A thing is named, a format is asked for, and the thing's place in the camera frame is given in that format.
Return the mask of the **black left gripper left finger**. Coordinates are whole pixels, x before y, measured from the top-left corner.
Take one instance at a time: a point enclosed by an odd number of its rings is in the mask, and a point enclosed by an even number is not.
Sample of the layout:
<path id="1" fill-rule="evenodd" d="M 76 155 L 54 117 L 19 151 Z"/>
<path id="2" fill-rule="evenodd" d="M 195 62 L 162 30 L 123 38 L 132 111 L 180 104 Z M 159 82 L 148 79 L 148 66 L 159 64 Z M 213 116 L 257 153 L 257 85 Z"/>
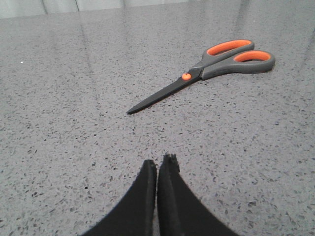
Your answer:
<path id="1" fill-rule="evenodd" d="M 153 160 L 142 168 L 119 203 L 86 236 L 151 236 L 156 197 L 157 169 Z"/>

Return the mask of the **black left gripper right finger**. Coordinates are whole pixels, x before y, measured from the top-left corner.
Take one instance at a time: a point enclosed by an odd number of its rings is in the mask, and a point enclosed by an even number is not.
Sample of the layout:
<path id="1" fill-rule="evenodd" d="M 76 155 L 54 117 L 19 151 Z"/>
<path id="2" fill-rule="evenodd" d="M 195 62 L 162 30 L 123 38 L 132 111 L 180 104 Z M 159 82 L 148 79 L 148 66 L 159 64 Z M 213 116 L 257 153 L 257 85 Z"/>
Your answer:
<path id="1" fill-rule="evenodd" d="M 212 215 L 181 178 L 176 155 L 167 154 L 159 169 L 157 211 L 161 236 L 235 236 Z"/>

